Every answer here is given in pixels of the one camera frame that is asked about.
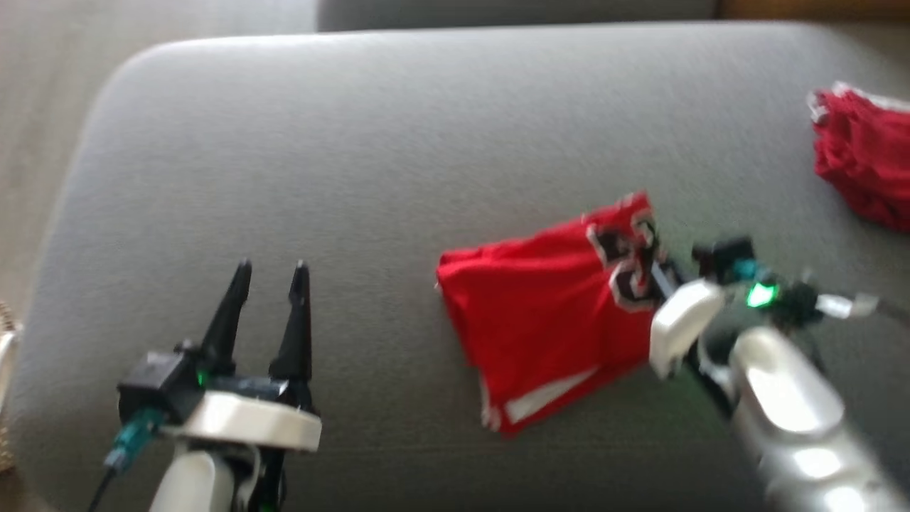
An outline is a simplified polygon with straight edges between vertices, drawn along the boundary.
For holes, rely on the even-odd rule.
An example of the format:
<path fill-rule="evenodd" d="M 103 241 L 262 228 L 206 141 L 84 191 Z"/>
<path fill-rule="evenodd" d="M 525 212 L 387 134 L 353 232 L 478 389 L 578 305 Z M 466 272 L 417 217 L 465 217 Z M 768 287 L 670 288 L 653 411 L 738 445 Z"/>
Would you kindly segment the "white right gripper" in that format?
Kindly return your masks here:
<path fill-rule="evenodd" d="M 662 380 L 674 376 L 702 331 L 726 304 L 722 286 L 696 279 L 657 246 L 643 253 L 646 298 L 657 308 L 651 321 L 648 361 Z"/>

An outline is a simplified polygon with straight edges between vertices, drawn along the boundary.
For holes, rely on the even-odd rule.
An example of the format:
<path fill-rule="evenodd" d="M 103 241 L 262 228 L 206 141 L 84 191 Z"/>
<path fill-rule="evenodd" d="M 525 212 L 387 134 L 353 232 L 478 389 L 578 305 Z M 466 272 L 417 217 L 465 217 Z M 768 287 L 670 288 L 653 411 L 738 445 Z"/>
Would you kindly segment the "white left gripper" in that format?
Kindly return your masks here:
<path fill-rule="evenodd" d="M 269 375 L 275 379 L 234 375 L 237 328 L 251 279 L 252 262 L 240 260 L 202 339 L 200 364 L 205 372 L 196 373 L 202 398 L 182 424 L 163 427 L 162 434 L 315 452 L 321 445 L 323 424 L 306 385 L 312 379 L 309 266 L 299 260 L 291 279 L 289 317 L 277 355 L 269 364 Z"/>

